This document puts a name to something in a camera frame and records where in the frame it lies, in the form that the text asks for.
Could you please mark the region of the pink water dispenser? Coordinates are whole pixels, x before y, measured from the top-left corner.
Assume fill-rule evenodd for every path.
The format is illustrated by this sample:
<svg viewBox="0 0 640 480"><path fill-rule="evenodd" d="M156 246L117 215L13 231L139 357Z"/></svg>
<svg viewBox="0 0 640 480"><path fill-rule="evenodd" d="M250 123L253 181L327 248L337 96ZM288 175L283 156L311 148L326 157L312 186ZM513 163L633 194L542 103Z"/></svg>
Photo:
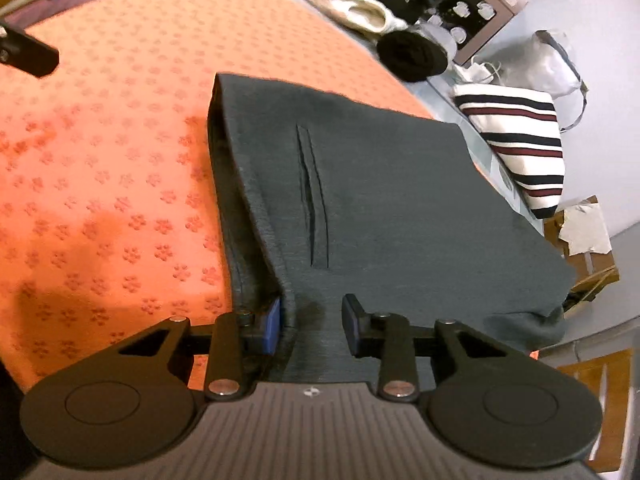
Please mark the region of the pink water dispenser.
<svg viewBox="0 0 640 480"><path fill-rule="evenodd" d="M442 0L431 22L454 38L454 62L463 65L526 6L527 0Z"/></svg>

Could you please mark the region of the orange patterned mat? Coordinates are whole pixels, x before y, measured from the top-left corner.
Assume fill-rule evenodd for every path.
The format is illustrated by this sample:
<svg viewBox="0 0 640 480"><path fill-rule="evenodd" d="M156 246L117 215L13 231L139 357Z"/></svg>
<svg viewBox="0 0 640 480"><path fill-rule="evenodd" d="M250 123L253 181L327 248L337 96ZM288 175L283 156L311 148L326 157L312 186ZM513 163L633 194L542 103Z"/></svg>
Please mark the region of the orange patterned mat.
<svg viewBox="0 0 640 480"><path fill-rule="evenodd" d="M372 55L293 0L96 0L1 72L1 362L20 391L171 316L239 305L207 112L218 73L424 116Z"/></svg>

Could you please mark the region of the black rolled garment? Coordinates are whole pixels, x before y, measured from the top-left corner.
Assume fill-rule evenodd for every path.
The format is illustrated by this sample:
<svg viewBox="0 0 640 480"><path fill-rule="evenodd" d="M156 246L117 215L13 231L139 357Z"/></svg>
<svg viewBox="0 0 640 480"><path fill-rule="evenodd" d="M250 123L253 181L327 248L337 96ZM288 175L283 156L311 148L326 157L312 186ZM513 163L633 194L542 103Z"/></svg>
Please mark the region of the black rolled garment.
<svg viewBox="0 0 640 480"><path fill-rule="evenodd" d="M378 40L375 50L380 62L405 82L421 82L438 76L449 63L440 44L410 30L389 32Z"/></svg>

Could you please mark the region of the striped folded sweater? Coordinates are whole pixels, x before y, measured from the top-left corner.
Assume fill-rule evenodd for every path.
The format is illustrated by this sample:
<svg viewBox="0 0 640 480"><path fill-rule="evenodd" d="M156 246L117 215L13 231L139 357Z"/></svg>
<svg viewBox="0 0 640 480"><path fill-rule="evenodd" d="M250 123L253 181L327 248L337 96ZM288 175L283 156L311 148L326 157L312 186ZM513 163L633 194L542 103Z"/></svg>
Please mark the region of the striped folded sweater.
<svg viewBox="0 0 640 480"><path fill-rule="evenodd" d="M495 84L456 84L452 99L509 170L532 214L538 219L553 217L566 167L550 94Z"/></svg>

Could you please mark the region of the white cloth on chair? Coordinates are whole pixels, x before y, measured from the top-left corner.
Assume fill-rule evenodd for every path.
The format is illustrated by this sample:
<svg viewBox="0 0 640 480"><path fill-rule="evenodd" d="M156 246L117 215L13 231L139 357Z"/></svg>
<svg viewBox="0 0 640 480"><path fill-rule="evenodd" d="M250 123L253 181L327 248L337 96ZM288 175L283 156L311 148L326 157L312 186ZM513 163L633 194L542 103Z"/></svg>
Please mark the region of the white cloth on chair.
<svg viewBox="0 0 640 480"><path fill-rule="evenodd" d="M576 256L592 252L605 255L612 252L608 229L598 202L588 200L563 210L559 239L567 244L568 254Z"/></svg>

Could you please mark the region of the grey folded garment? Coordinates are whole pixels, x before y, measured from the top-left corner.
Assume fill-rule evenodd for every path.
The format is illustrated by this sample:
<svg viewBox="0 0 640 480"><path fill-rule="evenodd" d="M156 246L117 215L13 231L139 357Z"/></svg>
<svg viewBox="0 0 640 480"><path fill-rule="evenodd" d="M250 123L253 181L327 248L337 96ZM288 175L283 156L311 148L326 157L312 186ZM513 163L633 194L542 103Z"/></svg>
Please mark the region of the grey folded garment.
<svg viewBox="0 0 640 480"><path fill-rule="evenodd" d="M447 60L451 62L458 52L458 45L454 37L442 26L429 22L419 22L413 27L414 31L425 37L427 40L438 44L446 52Z"/></svg>

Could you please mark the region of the dark grey trousers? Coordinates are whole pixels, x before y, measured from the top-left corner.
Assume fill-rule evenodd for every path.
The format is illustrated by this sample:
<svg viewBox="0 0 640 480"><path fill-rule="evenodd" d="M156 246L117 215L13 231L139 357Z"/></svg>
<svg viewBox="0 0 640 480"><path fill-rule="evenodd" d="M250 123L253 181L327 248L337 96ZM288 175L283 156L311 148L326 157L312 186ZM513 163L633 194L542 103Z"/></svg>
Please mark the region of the dark grey trousers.
<svg viewBox="0 0 640 480"><path fill-rule="evenodd" d="M273 382L364 382L341 303L457 320L531 352L575 274L475 169L461 130L280 80L220 74L208 147L232 304L278 304Z"/></svg>

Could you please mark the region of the near wooden chair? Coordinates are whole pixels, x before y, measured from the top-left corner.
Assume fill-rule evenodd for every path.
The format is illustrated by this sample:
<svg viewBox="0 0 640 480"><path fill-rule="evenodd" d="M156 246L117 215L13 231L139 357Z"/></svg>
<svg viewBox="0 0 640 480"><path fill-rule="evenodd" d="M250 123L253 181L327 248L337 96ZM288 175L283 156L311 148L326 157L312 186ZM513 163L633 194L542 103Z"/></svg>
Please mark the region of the near wooden chair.
<svg viewBox="0 0 640 480"><path fill-rule="evenodd" d="M632 408L634 352L620 350L606 356L562 365L559 370L582 382L600 401L603 419L587 464L598 474L620 471Z"/></svg>

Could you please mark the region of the white bag with plastic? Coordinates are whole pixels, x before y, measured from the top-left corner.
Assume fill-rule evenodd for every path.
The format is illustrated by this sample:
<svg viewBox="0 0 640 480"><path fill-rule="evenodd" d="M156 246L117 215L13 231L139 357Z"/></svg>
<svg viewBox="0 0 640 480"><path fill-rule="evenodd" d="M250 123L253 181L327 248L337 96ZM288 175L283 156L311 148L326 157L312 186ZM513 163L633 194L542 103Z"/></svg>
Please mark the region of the white bag with plastic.
<svg viewBox="0 0 640 480"><path fill-rule="evenodd" d="M485 61L497 70L498 84L548 93L562 132L582 122L589 89L578 70L570 38L562 30L536 30L532 36L491 53Z"/></svg>

